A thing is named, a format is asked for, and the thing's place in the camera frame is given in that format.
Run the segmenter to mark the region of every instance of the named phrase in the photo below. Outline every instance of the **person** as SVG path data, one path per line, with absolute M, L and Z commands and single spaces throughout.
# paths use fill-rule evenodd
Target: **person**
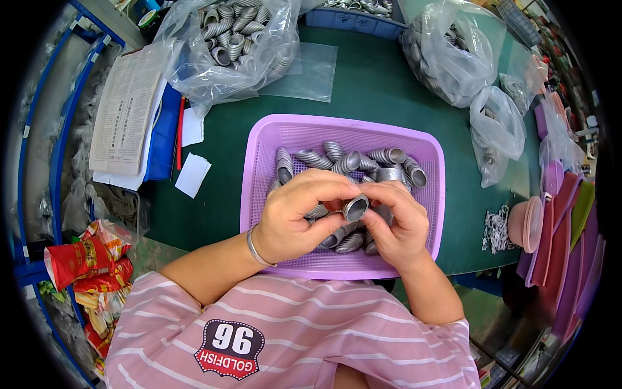
M 412 311 L 370 281 L 277 273 L 348 222 L 331 211 L 364 194 L 391 207 L 387 225 L 363 222 L 399 272 Z M 468 323 L 449 280 L 425 249 L 428 220 L 398 181 L 354 185 L 309 169 L 267 196 L 261 221 L 139 277 L 106 359 L 111 388 L 474 388 Z

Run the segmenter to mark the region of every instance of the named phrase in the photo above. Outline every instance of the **red pencil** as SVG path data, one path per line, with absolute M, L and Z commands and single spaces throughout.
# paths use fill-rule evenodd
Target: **red pencil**
M 179 106 L 179 121 L 177 122 L 177 170 L 182 170 L 182 127 L 184 105 L 185 98 L 182 96 L 182 101 Z

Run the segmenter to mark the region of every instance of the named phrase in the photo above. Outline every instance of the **pink striped shirt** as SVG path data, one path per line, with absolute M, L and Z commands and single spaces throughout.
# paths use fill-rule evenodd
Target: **pink striped shirt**
M 427 326 L 381 286 L 256 275 L 203 309 L 159 273 L 134 283 L 106 359 L 109 388 L 479 388 L 468 323 Z

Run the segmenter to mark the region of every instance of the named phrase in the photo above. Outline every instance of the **paper document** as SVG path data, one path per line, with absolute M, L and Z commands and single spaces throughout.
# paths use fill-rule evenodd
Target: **paper document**
M 147 128 L 147 133 L 145 134 L 145 141 L 142 145 L 141 152 L 141 167 L 139 169 L 137 176 L 124 176 L 122 174 L 112 174 L 106 172 L 93 172 L 93 181 L 102 182 L 104 184 L 111 184 L 118 187 L 122 187 L 125 189 L 138 190 L 138 187 L 141 186 L 142 182 L 145 179 L 145 174 L 147 174 L 147 161 L 149 159 L 149 150 L 151 148 L 151 133 L 153 130 L 153 123 L 156 120 L 156 114 L 158 109 L 160 108 L 160 101 L 162 101 L 162 95 L 164 94 L 164 89 L 166 89 L 167 82 L 164 77 L 160 77 L 160 81 L 155 91 L 154 102 L 151 104 L 151 112 L 149 113 L 149 121 L 151 123 Z
M 211 164 L 207 162 L 207 159 L 196 156 L 191 152 L 188 153 L 175 187 L 194 199 L 210 168 Z
M 162 76 L 160 45 L 118 57 L 97 110 L 89 169 L 136 176 L 154 93 Z
M 192 108 L 183 111 L 182 147 L 203 142 L 203 119 L 197 118 Z

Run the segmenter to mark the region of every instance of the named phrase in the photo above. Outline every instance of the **green table surface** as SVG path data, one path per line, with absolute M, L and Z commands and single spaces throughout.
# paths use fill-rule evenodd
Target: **green table surface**
M 239 206 L 248 134 L 273 113 L 334 116 L 373 121 L 433 135 L 445 154 L 445 222 L 437 264 L 445 274 L 460 274 L 517 262 L 519 250 L 496 255 L 481 250 L 486 210 L 497 212 L 539 194 L 539 138 L 533 111 L 524 118 L 525 149 L 510 160 L 503 180 L 482 189 L 469 131 L 469 111 L 431 94 L 412 74 L 397 41 L 357 32 L 300 26 L 302 42 L 338 46 L 330 103 L 260 96 L 214 106 L 205 118 L 205 140 L 183 149 L 205 157 L 212 167 L 195 199 L 172 181 L 149 181 L 140 193 L 151 200 L 147 237 L 184 250 L 239 233 Z M 507 68 L 512 38 L 499 58 Z

